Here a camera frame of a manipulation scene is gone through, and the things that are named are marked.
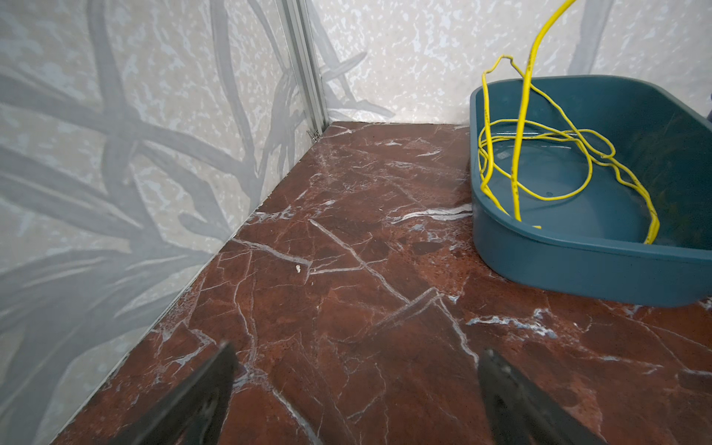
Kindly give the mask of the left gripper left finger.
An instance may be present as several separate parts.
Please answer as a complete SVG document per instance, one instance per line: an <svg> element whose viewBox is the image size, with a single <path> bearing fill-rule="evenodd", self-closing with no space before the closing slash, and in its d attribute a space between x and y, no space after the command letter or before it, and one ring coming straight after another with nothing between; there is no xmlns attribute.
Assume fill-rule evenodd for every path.
<svg viewBox="0 0 712 445"><path fill-rule="evenodd" d="M216 444L238 368L235 349L224 343L209 360L167 393L111 444Z"/></svg>

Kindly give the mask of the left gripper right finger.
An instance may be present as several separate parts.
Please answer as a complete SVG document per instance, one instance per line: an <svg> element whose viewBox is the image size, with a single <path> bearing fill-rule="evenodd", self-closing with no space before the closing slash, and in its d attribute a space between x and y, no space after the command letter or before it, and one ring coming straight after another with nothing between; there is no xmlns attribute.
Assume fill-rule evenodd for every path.
<svg viewBox="0 0 712 445"><path fill-rule="evenodd" d="M497 444L604 443L496 350L480 355L478 383Z"/></svg>

